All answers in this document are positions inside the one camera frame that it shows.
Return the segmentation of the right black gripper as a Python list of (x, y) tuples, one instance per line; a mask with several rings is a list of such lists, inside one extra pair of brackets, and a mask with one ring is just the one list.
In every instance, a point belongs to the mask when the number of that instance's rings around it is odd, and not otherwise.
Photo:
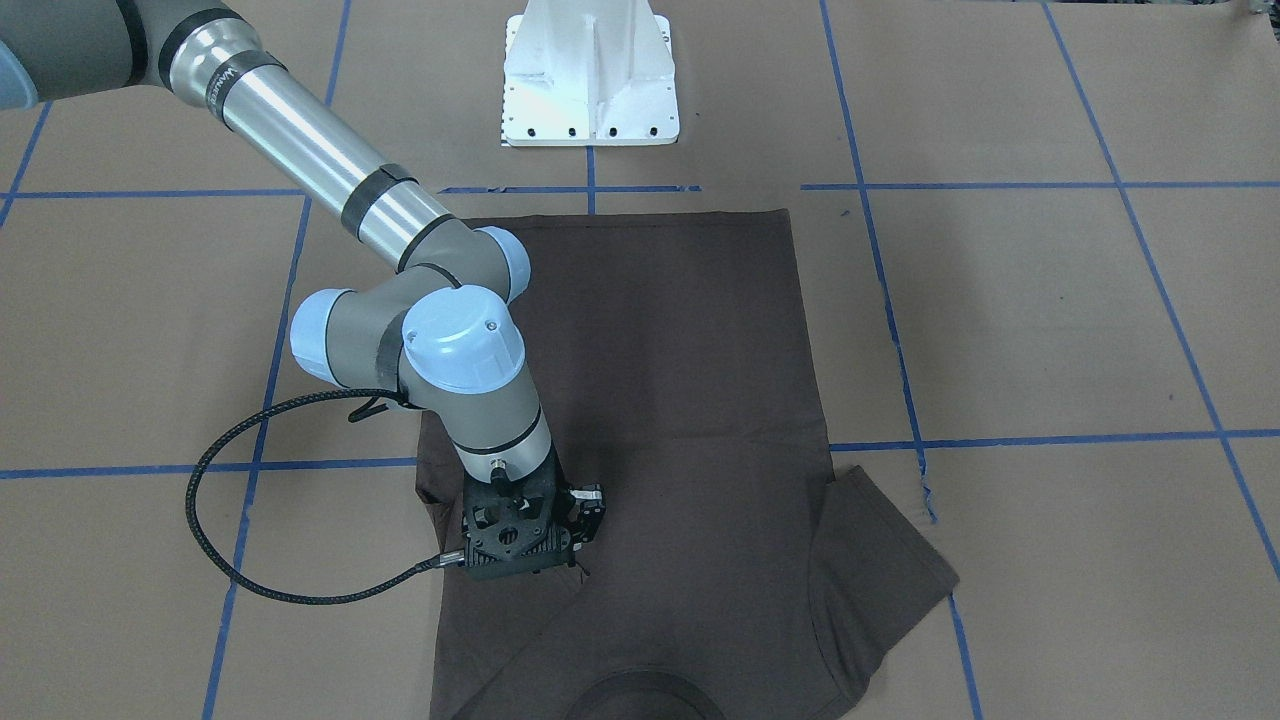
[(602, 486), (572, 487), (556, 451), (518, 480), (504, 464), (486, 482), (467, 475), (463, 505), (461, 566), (475, 580), (572, 568), (605, 516)]

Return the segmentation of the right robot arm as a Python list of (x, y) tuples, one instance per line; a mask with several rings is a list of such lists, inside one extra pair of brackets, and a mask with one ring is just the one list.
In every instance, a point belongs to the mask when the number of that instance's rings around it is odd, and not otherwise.
[(362, 397), (435, 413), (463, 466), (463, 548), (428, 562), (475, 579), (573, 565), (604, 515), (571, 487), (509, 305), (530, 260), (507, 231), (474, 229), (311, 94), (221, 1), (5, 1), (3, 108), (150, 85), (206, 109), (340, 219), (396, 274), (367, 292), (323, 290), (291, 351), (328, 392), (278, 404), (238, 432), (314, 402)]

